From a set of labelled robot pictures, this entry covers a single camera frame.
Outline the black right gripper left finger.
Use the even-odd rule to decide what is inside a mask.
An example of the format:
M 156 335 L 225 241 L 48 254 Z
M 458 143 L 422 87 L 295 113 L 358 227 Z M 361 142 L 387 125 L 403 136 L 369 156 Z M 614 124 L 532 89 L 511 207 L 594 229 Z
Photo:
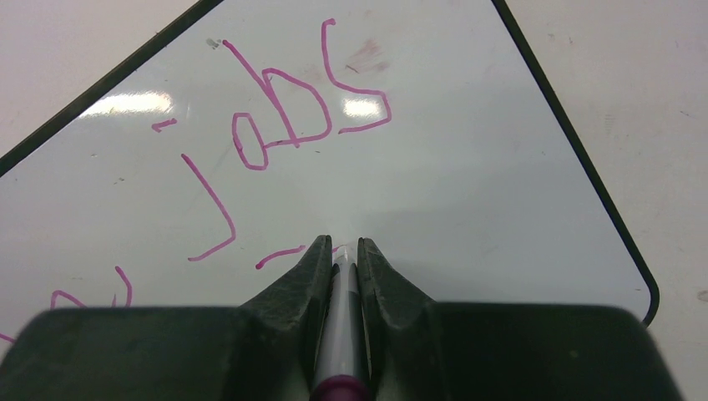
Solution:
M 238 307 L 60 308 L 1 365 L 4 400 L 306 400 L 332 244 Z

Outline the pink whiteboard marker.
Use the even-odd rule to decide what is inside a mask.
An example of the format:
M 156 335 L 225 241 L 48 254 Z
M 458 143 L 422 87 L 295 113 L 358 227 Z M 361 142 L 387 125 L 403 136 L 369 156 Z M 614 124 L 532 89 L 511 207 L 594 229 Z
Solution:
M 316 356 L 311 400 L 370 400 L 362 300 L 354 251 L 340 246 L 331 267 L 329 305 Z

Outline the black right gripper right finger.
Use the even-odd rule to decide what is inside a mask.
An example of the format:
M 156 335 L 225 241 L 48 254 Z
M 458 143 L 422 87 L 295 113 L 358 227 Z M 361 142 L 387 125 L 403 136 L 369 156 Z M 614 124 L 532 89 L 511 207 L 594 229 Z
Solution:
M 615 307 L 438 302 L 357 247 L 378 400 L 678 400 L 644 325 Z

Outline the black framed whiteboard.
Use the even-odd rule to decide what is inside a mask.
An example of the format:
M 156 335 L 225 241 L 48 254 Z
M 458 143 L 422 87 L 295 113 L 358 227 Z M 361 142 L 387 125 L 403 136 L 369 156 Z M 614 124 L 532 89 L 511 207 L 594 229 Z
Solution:
M 490 1 L 199 3 L 1 162 L 1 348 L 52 307 L 239 305 L 319 235 L 438 301 L 657 288 Z

